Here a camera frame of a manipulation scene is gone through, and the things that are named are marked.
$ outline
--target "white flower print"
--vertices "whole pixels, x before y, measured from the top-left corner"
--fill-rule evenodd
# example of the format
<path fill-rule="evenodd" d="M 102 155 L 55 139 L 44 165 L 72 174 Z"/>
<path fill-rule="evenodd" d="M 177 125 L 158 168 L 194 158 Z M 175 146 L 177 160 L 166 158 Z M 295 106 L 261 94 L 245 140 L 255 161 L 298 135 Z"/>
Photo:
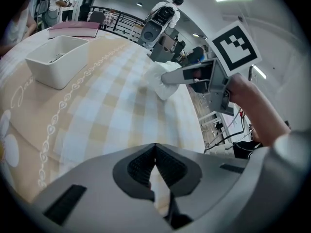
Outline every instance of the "white flower print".
<path fill-rule="evenodd" d="M 1 170 L 8 183 L 14 188 L 14 181 L 10 172 L 9 165 L 17 167 L 19 162 L 19 150 L 16 138 L 12 134 L 7 135 L 11 119 L 10 110 L 6 110 L 0 119 L 0 140 L 4 150 Z"/>

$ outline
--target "white storage box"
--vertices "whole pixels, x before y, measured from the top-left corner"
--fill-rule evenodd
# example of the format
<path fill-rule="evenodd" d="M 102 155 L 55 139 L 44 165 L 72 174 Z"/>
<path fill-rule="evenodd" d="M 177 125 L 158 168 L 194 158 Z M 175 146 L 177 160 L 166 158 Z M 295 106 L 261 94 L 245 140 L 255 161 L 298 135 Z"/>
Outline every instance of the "white storage box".
<path fill-rule="evenodd" d="M 88 41 L 58 36 L 32 51 L 26 62 L 34 78 L 54 89 L 63 89 L 87 65 Z"/>

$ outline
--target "beige checkered bed sheet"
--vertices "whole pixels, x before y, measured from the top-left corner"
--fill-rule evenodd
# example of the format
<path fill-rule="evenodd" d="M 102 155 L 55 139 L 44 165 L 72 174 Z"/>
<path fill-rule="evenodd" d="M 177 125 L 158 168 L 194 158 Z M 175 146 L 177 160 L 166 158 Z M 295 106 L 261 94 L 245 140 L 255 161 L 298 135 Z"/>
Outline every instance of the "beige checkered bed sheet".
<path fill-rule="evenodd" d="M 95 156 L 154 142 L 203 152 L 186 86 L 161 101 L 144 81 L 146 49 L 99 32 L 88 65 L 57 91 L 36 82 L 24 61 L 46 39 L 35 34 L 0 61 L 1 167 L 25 200 Z"/>

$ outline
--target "person in white shirt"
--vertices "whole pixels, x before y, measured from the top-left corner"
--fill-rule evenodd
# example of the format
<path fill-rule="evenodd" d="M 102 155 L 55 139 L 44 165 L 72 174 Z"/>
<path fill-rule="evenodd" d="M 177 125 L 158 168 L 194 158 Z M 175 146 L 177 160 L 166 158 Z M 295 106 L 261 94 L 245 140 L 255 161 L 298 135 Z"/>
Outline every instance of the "person in white shirt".
<path fill-rule="evenodd" d="M 42 15 L 44 28 L 46 29 L 57 24 L 60 7 L 67 7 L 68 5 L 64 0 L 50 0 L 49 9 Z"/>
<path fill-rule="evenodd" d="M 158 41 L 158 39 L 160 38 L 161 34 L 165 31 L 165 29 L 169 26 L 171 29 L 175 27 L 177 21 L 180 19 L 180 13 L 178 11 L 178 6 L 182 5 L 184 2 L 184 0 L 173 0 L 172 2 L 159 2 L 155 5 L 155 7 L 153 7 L 153 9 L 150 12 L 150 15 L 153 15 L 153 13 L 155 13 L 158 9 L 160 9 L 161 7 L 171 7 L 175 10 L 175 14 L 173 16 L 173 18 L 166 24 L 164 25 L 164 27 L 162 28 L 161 33 L 159 34 L 159 36 L 153 41 L 153 42 L 146 42 L 145 44 L 145 48 L 148 50 L 151 50 L 155 43 Z"/>
<path fill-rule="evenodd" d="M 12 17 L 3 37 L 0 41 L 0 56 L 5 55 L 16 44 L 32 35 L 37 24 L 31 17 L 28 5 L 30 0 L 26 0 L 19 11 Z"/>
<path fill-rule="evenodd" d="M 73 13 L 73 8 L 77 3 L 77 0 L 64 0 L 67 3 L 71 3 L 69 7 L 63 8 L 63 14 L 62 14 L 62 21 L 68 21 L 72 20 L 72 13 Z"/>

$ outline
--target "white tissue paper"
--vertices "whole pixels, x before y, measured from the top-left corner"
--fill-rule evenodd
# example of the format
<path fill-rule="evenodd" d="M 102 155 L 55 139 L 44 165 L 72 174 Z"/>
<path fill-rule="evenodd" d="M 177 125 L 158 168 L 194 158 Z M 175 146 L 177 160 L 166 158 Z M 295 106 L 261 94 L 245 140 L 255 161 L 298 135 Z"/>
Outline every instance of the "white tissue paper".
<path fill-rule="evenodd" d="M 145 80 L 155 90 L 157 95 L 166 100 L 173 95 L 179 85 L 178 84 L 164 84 L 161 80 L 161 76 L 164 73 L 174 71 L 181 68 L 181 65 L 176 62 L 167 61 L 166 63 L 155 62 L 151 68 L 144 74 Z"/>

